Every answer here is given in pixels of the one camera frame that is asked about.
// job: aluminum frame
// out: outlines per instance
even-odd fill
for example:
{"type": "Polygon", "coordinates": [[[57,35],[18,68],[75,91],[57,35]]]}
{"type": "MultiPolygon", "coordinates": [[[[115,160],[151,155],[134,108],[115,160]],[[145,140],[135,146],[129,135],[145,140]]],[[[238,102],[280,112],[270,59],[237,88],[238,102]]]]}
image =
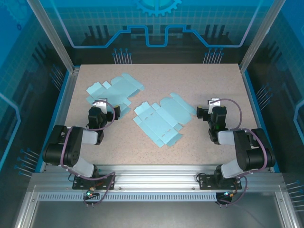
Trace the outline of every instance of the aluminum frame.
{"type": "Polygon", "coordinates": [[[59,35],[57,34],[51,20],[49,19],[46,11],[44,10],[43,6],[41,5],[39,0],[27,0],[29,6],[32,8],[35,16],[37,17],[39,23],[41,24],[43,30],[45,31],[47,37],[53,44],[56,52],[58,53],[59,57],[61,58],[63,64],[67,68],[70,73],[74,72],[74,64],[68,55],[65,47],[63,46],[59,35]]]}
{"type": "MultiPolygon", "coordinates": [[[[212,174],[216,165],[102,165],[101,174],[115,171],[117,176],[114,195],[142,195],[143,193],[194,193],[223,192],[224,190],[200,190],[196,175],[200,172],[212,174]]],[[[34,173],[24,198],[15,228],[30,227],[40,195],[78,195],[83,190],[72,190],[68,172],[58,166],[47,165],[44,173],[34,173]]],[[[299,228],[293,205],[290,201],[281,173],[269,170],[248,175],[248,192],[275,192],[278,209],[286,228],[299,228]]],[[[53,201],[67,201],[57,197],[53,201]]],[[[80,201],[79,197],[69,197],[68,201],[80,201]]]]}
{"type": "MultiPolygon", "coordinates": [[[[113,192],[226,192],[200,190],[198,173],[213,174],[217,165],[102,165],[101,174],[116,172],[113,192]]],[[[44,173],[33,173],[28,191],[83,192],[72,190],[69,173],[58,166],[47,165],[44,173]]],[[[248,192],[287,191],[281,173],[269,171],[250,174],[248,192]]]]}
{"type": "Polygon", "coordinates": [[[281,8],[283,7],[286,0],[274,0],[269,11],[267,12],[259,30],[257,31],[254,39],[252,40],[244,58],[240,64],[241,66],[241,73],[244,73],[249,66],[251,60],[253,59],[254,55],[256,54],[258,48],[260,47],[261,43],[263,42],[265,36],[267,35],[270,27],[274,23],[277,15],[279,14],[281,8]]]}
{"type": "MultiPolygon", "coordinates": [[[[67,117],[67,112],[72,100],[73,91],[76,85],[78,73],[79,73],[80,67],[76,66],[74,69],[74,72],[69,72],[68,79],[66,82],[66,86],[62,89],[64,89],[62,99],[59,105],[58,113],[54,122],[54,125],[50,127],[54,127],[55,125],[64,125],[67,117]]],[[[43,161],[41,164],[41,167],[39,169],[40,172],[43,172],[46,167],[46,163],[43,161]]]]}

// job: enclosure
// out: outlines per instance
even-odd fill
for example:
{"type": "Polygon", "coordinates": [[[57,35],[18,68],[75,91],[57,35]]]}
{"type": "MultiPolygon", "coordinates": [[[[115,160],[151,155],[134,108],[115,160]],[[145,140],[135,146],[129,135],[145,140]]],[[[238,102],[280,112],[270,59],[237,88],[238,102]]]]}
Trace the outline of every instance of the enclosure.
{"type": "MultiPolygon", "coordinates": [[[[302,227],[303,10],[300,0],[0,0],[0,227],[302,227]],[[86,126],[91,86],[124,74],[138,94],[81,152],[116,172],[115,187],[86,208],[42,151],[55,125],[86,126]],[[192,113],[160,145],[136,122],[142,103],[175,95],[194,109],[236,100],[242,127],[266,133],[276,164],[248,176],[235,206],[219,208],[221,191],[196,181],[236,156],[207,123],[192,113]]],[[[223,105],[235,127],[238,109],[223,105]]]]}

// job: speckled tabletop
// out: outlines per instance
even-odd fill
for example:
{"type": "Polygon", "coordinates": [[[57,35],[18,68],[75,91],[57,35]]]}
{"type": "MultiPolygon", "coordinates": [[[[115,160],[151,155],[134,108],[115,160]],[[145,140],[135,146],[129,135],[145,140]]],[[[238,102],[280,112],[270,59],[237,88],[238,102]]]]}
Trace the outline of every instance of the speckled tabletop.
{"type": "MultiPolygon", "coordinates": [[[[219,164],[235,158],[234,146],[215,145],[208,135],[208,124],[192,116],[181,131],[175,145],[159,148],[133,121],[134,109],[142,102],[153,104],[177,93],[195,109],[208,107],[211,97],[231,98],[243,112],[242,127],[255,128],[256,122],[237,64],[149,64],[149,65],[82,65],[68,110],[66,125],[85,127],[88,123],[86,89],[99,81],[128,73],[140,81],[145,90],[129,98],[131,111],[104,131],[99,146],[82,145],[81,155],[93,164],[219,164]]],[[[227,107],[227,128],[237,126],[238,108],[230,102],[227,107]]]]}

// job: glass panel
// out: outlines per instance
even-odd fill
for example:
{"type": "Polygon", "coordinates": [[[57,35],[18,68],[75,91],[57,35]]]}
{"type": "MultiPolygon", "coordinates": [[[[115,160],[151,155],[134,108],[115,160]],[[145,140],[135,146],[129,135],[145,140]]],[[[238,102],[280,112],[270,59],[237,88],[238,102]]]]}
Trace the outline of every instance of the glass panel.
{"type": "Polygon", "coordinates": [[[125,58],[129,54],[137,64],[240,63],[272,4],[272,0],[41,2],[75,65],[131,63],[125,58]]]}
{"type": "Polygon", "coordinates": [[[26,1],[0,1],[0,21],[0,227],[9,228],[37,165],[66,69],[26,1]]]}
{"type": "Polygon", "coordinates": [[[304,181],[303,10],[303,1],[286,0],[247,69],[287,183],[304,181]]]}

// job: purple cable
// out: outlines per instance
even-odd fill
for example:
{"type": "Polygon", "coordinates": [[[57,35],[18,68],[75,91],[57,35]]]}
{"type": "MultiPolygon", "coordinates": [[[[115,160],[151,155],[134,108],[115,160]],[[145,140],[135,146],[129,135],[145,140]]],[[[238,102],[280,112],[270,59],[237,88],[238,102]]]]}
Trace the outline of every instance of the purple cable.
{"type": "Polygon", "coordinates": [[[231,206],[233,204],[236,204],[237,202],[239,202],[241,200],[241,198],[243,198],[243,196],[245,195],[245,192],[247,190],[247,185],[248,185],[248,180],[247,180],[247,177],[244,176],[245,178],[245,188],[244,188],[244,191],[242,192],[241,196],[234,202],[230,203],[229,201],[227,200],[224,200],[224,199],[220,199],[220,201],[224,202],[224,203],[227,203],[227,206],[231,206]]]}
{"type": "MultiPolygon", "coordinates": [[[[105,196],[108,194],[109,189],[110,189],[110,187],[111,187],[111,184],[112,184],[113,181],[114,181],[114,177],[115,177],[115,175],[113,175],[113,177],[112,177],[112,179],[111,179],[111,182],[110,182],[108,188],[106,189],[104,195],[102,196],[102,198],[101,198],[98,202],[96,202],[96,203],[94,203],[94,204],[92,203],[93,205],[97,205],[97,204],[101,203],[101,202],[105,199],[105,196]]],[[[84,204],[86,204],[86,206],[88,206],[88,204],[86,203],[85,200],[86,200],[86,198],[85,198],[85,196],[84,196],[84,204]]]]}
{"type": "Polygon", "coordinates": [[[257,135],[254,134],[251,130],[249,130],[249,129],[247,129],[247,128],[242,128],[242,130],[247,131],[247,132],[249,132],[250,134],[252,134],[252,136],[256,139],[256,141],[257,141],[258,144],[260,145],[260,147],[261,147],[261,149],[262,149],[262,151],[263,151],[263,155],[264,155],[264,164],[263,164],[263,166],[262,166],[260,169],[258,169],[258,170],[246,171],[246,172],[244,172],[244,173],[238,175],[239,178],[245,177],[245,175],[247,175],[247,174],[249,174],[249,173],[260,172],[260,171],[262,171],[263,169],[265,169],[266,166],[267,166],[267,153],[266,153],[265,147],[264,147],[264,145],[262,144],[261,140],[260,140],[260,139],[257,137],[257,135]]]}
{"type": "Polygon", "coordinates": [[[60,156],[60,166],[61,166],[63,169],[69,171],[71,174],[73,174],[73,175],[75,175],[75,176],[78,176],[78,177],[81,177],[81,178],[83,178],[83,179],[89,180],[89,181],[98,181],[98,180],[104,179],[104,178],[106,178],[106,177],[109,177],[109,176],[111,176],[111,175],[113,175],[113,174],[115,175],[115,172],[111,172],[111,173],[109,173],[109,174],[107,174],[107,175],[105,175],[105,176],[103,176],[103,177],[89,178],[89,177],[85,177],[85,176],[79,175],[78,173],[75,173],[75,172],[71,171],[71,170],[69,169],[69,167],[67,167],[67,166],[65,167],[65,165],[63,164],[63,158],[64,158],[64,156],[65,156],[66,147],[67,147],[67,141],[68,141],[68,138],[69,138],[69,136],[70,136],[70,134],[71,134],[71,132],[72,132],[72,129],[73,129],[73,127],[71,127],[71,128],[67,131],[66,138],[65,138],[65,142],[63,143],[62,153],[61,153],[61,156],[60,156]]]}
{"type": "Polygon", "coordinates": [[[241,110],[241,107],[238,105],[238,103],[232,99],[229,99],[229,98],[221,98],[221,99],[218,99],[216,101],[211,101],[209,102],[209,104],[213,104],[213,103],[216,103],[218,101],[231,101],[233,102],[237,107],[238,107],[238,110],[239,110],[239,115],[240,115],[240,120],[239,120],[239,123],[238,123],[238,126],[236,128],[231,128],[230,130],[236,130],[240,127],[240,125],[242,124],[242,120],[243,120],[243,114],[242,114],[242,110],[241,110]]]}

